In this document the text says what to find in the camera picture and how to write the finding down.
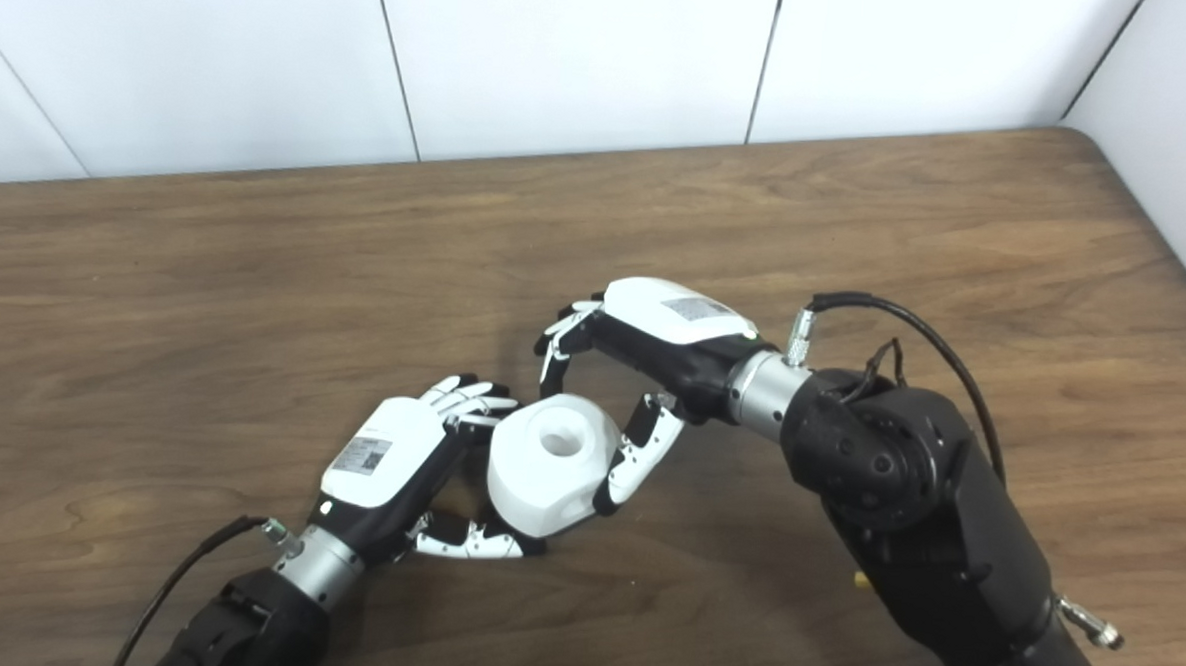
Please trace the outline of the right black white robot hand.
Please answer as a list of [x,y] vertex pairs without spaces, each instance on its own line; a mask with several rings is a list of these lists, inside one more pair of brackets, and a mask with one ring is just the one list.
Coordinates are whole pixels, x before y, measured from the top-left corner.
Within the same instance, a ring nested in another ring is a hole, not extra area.
[[602,482],[592,488],[597,515],[613,515],[632,498],[686,425],[734,420],[734,374],[750,358],[774,350],[754,325],[713,297],[652,277],[614,280],[559,310],[534,345],[543,359],[541,398],[562,393],[574,356],[591,350],[658,386],[640,395]]

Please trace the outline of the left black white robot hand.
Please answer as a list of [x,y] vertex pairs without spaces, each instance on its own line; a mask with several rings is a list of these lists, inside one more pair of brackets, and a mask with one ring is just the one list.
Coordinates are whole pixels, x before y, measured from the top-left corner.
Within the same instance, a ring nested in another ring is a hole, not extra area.
[[541,556],[547,542],[490,513],[480,520],[431,510],[465,457],[489,446],[523,406],[506,385],[451,374],[419,395],[381,402],[323,470],[302,534],[302,553],[372,566],[416,552],[442,559]]

